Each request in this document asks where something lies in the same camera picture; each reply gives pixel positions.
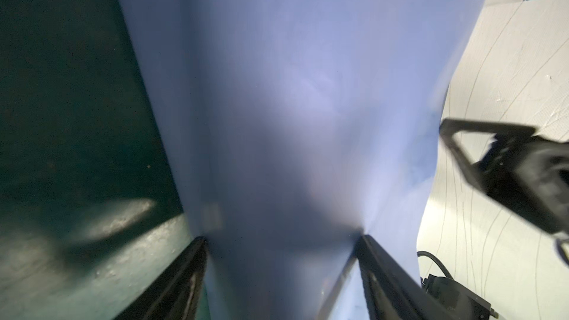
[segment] white surface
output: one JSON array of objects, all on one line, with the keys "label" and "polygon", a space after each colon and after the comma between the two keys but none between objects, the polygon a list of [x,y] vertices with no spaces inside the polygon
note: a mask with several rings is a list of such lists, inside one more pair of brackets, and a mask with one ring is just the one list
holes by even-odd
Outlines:
[{"label": "white surface", "polygon": [[[569,139],[568,0],[533,0],[483,9],[452,78],[443,116],[540,127]],[[462,136],[477,158],[486,136]],[[569,268],[551,237],[473,193],[439,145],[437,174],[418,249],[435,253],[457,281],[504,318],[569,318]],[[421,275],[441,275],[425,257]]]}]

